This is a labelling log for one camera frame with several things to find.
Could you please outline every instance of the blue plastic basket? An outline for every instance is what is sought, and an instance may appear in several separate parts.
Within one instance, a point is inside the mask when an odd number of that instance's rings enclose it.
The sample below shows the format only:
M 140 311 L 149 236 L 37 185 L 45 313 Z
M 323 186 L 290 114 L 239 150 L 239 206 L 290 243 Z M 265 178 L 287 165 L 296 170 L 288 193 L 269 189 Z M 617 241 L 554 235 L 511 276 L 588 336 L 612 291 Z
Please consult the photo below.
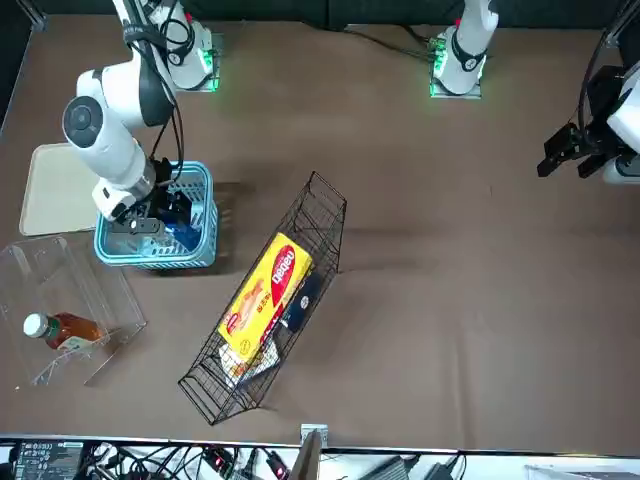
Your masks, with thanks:
M 139 268 L 197 268 L 213 264 L 216 256 L 218 210 L 213 202 L 213 180 L 200 162 L 184 162 L 175 186 L 191 200 L 191 226 L 202 233 L 198 246 L 188 251 L 169 232 L 125 235 L 110 232 L 109 222 L 98 215 L 93 247 L 98 258 L 112 266 Z

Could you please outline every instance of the white bottle cap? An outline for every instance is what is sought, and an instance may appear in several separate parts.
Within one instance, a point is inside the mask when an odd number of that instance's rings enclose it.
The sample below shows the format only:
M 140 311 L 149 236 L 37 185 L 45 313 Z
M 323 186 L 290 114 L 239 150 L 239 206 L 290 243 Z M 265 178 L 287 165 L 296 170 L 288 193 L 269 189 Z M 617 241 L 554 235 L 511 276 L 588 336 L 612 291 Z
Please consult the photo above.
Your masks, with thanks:
M 41 313 L 32 313 L 24 319 L 22 329 L 24 334 L 31 338 L 38 338 L 47 331 L 49 322 L 47 317 Z

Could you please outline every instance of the blue package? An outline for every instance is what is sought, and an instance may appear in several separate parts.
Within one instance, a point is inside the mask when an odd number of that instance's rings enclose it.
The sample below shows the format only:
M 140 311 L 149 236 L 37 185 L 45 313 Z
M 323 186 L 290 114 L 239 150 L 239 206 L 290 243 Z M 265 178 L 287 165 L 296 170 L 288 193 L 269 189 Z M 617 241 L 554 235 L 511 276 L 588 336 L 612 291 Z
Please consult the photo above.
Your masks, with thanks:
M 189 252 L 194 251 L 200 244 L 202 232 L 191 226 L 167 225 L 167 231 Z
M 304 319 L 306 318 L 309 305 L 320 293 L 320 287 L 322 286 L 322 277 L 318 273 L 311 273 L 305 280 L 302 287 L 293 297 L 291 303 L 282 314 L 280 321 L 287 327 L 287 329 L 293 333 L 300 330 Z

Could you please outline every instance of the black wire basket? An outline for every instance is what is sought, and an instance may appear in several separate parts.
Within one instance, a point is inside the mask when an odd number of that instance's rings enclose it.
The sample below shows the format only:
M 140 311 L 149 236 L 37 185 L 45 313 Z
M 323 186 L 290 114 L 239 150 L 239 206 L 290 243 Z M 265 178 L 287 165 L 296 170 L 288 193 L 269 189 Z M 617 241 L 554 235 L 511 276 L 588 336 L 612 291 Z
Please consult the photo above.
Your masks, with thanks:
M 345 198 L 313 172 L 224 312 L 229 310 L 278 232 L 311 255 L 311 273 L 298 286 L 289 305 L 250 361 L 241 362 L 218 333 L 223 313 L 191 368 L 178 382 L 210 425 L 260 407 L 291 348 L 338 273 L 346 211 Z

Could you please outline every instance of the sauce bottle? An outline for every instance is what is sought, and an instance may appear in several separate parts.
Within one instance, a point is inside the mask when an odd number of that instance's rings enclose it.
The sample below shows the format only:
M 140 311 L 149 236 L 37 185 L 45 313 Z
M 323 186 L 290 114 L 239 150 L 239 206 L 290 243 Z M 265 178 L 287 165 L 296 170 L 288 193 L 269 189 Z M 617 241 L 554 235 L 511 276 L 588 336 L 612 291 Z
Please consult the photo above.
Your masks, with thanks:
M 96 322 L 63 312 L 53 316 L 32 313 L 24 320 L 23 331 L 31 338 L 42 338 L 54 350 L 78 350 L 102 337 Z

